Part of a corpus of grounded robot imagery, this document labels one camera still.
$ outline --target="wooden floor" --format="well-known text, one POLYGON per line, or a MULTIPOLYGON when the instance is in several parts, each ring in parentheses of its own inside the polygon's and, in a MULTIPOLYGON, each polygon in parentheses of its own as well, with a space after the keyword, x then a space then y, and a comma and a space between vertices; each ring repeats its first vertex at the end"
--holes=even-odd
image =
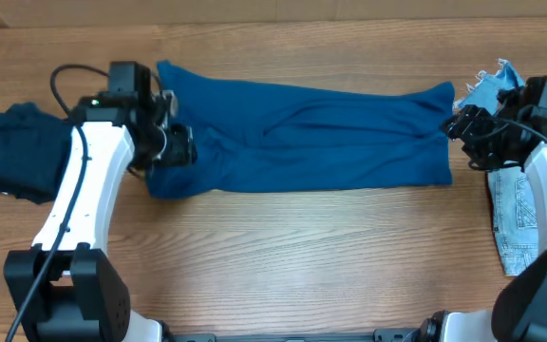
MULTIPOLYGON (((450 80, 461 97, 498 57, 547 74, 547 18, 5 29, 0 111, 34 101, 62 115, 48 77, 63 63, 170 59, 210 77, 378 94, 450 80)), ((60 77, 70 104, 104 86, 82 71, 60 77)), ((126 177, 110 258, 135 310, 176 333, 369 332, 491 308, 509 278, 484 174, 450 148, 452 187, 163 201, 126 177)), ((4 259, 29 247, 48 210, 0 195, 0 341, 15 314, 4 259)))

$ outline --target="blue jeans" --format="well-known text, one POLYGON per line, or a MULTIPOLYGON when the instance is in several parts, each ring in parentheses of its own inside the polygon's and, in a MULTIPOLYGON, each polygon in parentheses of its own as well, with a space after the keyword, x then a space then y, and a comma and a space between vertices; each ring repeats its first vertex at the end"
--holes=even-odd
MULTIPOLYGON (((495 113, 499 90, 524 86, 512 64, 499 59, 495 74, 479 72, 475 85, 467 85, 468 96, 455 102, 456 108, 478 105, 495 113)), ((487 173, 493 201, 493 232, 503 271, 516 276, 538 258, 538 222, 533 192, 519 167, 487 173)))

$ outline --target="garment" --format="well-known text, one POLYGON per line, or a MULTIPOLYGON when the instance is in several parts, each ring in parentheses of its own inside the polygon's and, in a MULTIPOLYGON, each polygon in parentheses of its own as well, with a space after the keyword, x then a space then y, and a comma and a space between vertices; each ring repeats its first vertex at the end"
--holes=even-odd
POLYGON ((43 203, 56 198, 71 145, 68 123, 33 103, 0 113, 0 192, 43 203))
MULTIPOLYGON (((524 86, 512 64, 499 59, 495 74, 479 72, 479 82, 468 85, 468 96, 455 102, 457 108, 477 105, 495 113, 499 90, 524 86)), ((503 270, 517 276, 538 258, 538 222, 533 192, 520 167, 487 172, 493 201, 493 232, 503 270)))
POLYGON ((221 81, 164 61, 161 81, 179 99, 177 121, 193 128, 194 165, 147 173, 151 196, 212 189, 284 192, 448 185, 450 83, 376 96, 221 81))

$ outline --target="folded dark fabric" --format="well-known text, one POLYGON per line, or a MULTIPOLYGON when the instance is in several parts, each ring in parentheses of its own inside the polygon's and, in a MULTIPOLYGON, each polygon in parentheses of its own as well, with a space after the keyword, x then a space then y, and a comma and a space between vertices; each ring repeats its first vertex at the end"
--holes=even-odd
POLYGON ((33 103, 0 113, 0 192, 43 203, 56 198, 71 144, 72 125, 33 103))
POLYGON ((167 61, 163 85, 193 127, 194 165, 154 168, 156 198, 211 189, 286 192, 447 185, 450 83, 421 93, 377 96, 200 77, 167 61))

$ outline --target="denim jeans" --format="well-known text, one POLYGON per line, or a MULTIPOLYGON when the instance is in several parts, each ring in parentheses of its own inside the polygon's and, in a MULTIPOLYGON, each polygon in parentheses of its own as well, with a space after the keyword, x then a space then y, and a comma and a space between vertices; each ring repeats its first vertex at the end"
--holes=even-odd
MULTIPOLYGON (((512 64, 499 59, 500 69, 495 74, 481 71, 475 85, 467 85, 467 97, 455 102, 456 108, 478 105, 495 113, 497 93, 517 86, 524 81, 512 64)), ((519 167, 487 173, 489 191, 493 201, 493 232, 500 253, 503 271, 516 276, 538 257, 538 222, 533 192, 519 167)))

